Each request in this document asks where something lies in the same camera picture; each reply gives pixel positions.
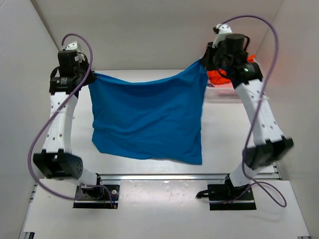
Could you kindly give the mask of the blue t shirt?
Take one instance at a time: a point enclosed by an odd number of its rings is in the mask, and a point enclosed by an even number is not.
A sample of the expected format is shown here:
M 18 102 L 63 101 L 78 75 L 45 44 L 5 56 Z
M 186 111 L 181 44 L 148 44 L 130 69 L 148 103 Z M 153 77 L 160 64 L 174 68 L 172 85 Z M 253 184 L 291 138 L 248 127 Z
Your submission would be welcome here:
M 201 117 L 208 77 L 198 61 L 174 76 L 149 82 L 96 77 L 89 92 L 92 142 L 100 153 L 202 164 Z

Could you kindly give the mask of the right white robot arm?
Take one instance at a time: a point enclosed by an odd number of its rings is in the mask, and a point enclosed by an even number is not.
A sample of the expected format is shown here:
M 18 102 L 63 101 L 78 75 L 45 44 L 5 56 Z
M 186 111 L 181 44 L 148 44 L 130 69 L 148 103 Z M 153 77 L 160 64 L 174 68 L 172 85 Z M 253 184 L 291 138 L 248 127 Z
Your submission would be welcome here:
M 250 181 L 261 169 L 280 160 L 294 145 L 279 128 L 264 93 L 264 81 L 256 62 L 247 60 L 249 37 L 238 33 L 219 33 L 209 42 L 201 65 L 207 70 L 225 71 L 224 77 L 239 96 L 250 122 L 248 137 L 254 145 L 244 146 L 242 163 L 225 178 L 217 192 L 202 191 L 197 197 L 223 195 L 228 201 L 240 198 L 250 187 Z

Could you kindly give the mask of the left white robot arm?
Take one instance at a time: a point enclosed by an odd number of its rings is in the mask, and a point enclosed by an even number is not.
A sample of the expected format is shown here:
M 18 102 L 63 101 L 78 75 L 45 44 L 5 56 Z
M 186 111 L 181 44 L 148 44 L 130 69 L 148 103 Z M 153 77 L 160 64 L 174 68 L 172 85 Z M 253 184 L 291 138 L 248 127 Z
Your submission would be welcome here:
M 88 71 L 89 62 L 77 47 L 67 47 L 58 52 L 59 66 L 50 75 L 50 113 L 57 116 L 49 124 L 40 153 L 33 155 L 33 163 L 48 179 L 67 180 L 76 185 L 96 185 L 98 175 L 83 166 L 79 156 L 72 154 L 71 130 L 73 114 L 79 93 L 72 91 L 81 83 L 86 73 L 86 84 L 96 77 Z

